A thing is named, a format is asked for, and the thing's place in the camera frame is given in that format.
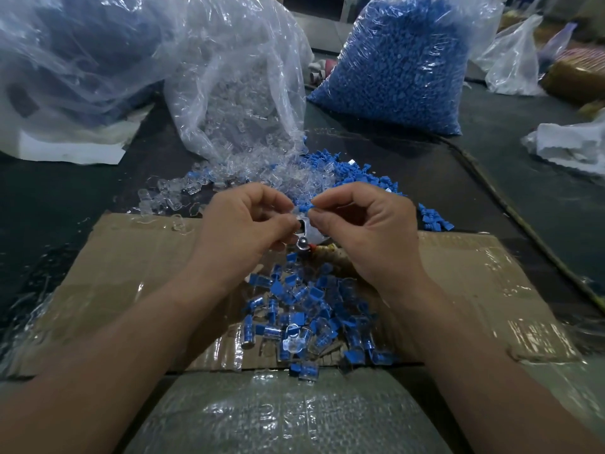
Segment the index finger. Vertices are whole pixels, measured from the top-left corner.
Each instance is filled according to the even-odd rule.
[[[261,183],[247,183],[232,190],[244,201],[248,210],[255,206],[272,207],[278,212],[290,212],[294,204],[288,196]]]
[[[311,199],[311,204],[319,209],[331,209],[351,203],[368,208],[384,194],[386,194],[385,191],[377,186],[365,182],[354,182],[323,191]]]

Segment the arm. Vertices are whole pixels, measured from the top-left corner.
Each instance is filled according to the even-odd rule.
[[[409,199],[350,183],[313,203],[312,224],[342,245],[359,275],[410,329],[475,452],[603,451],[590,431],[426,275]]]
[[[292,208],[258,183],[217,194],[180,274],[5,402],[2,451],[110,453],[197,325],[270,246],[294,238]]]

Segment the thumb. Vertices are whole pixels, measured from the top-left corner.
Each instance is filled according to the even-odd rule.
[[[349,223],[340,215],[322,209],[313,208],[307,213],[311,224],[323,234],[332,237],[342,246],[346,246],[357,226]]]
[[[278,214],[256,225],[260,228],[262,244],[267,247],[273,242],[280,241],[294,234],[300,227],[298,219],[291,213]]]

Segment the flattened cardboard box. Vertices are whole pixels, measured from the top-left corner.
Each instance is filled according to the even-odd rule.
[[[142,223],[125,213],[102,216],[47,310],[13,354],[9,374],[33,376],[74,340],[114,320],[130,305],[159,288],[183,267],[195,239],[198,218],[155,217]],[[580,358],[547,304],[515,259],[493,236],[420,232],[420,253],[427,273],[467,305],[485,332],[498,338],[515,359],[575,361]],[[264,256],[261,272],[283,253]],[[277,367],[275,349],[256,342],[239,345],[242,308],[252,288],[245,282],[219,303],[190,339],[174,370],[237,370]],[[376,340],[392,347],[404,362],[418,362],[408,332],[393,321],[388,307],[364,282],[359,293],[378,313]],[[342,348],[320,359],[335,365]]]

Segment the hand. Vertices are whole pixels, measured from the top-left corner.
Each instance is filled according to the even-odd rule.
[[[324,191],[312,203],[311,224],[343,247],[358,274],[383,298],[427,277],[416,208],[408,198],[355,182]]]
[[[265,251],[282,251],[285,243],[296,242],[293,233],[300,225],[293,208],[284,194],[260,183],[217,193],[204,211],[187,276],[196,274],[211,284],[217,300],[226,296]]]

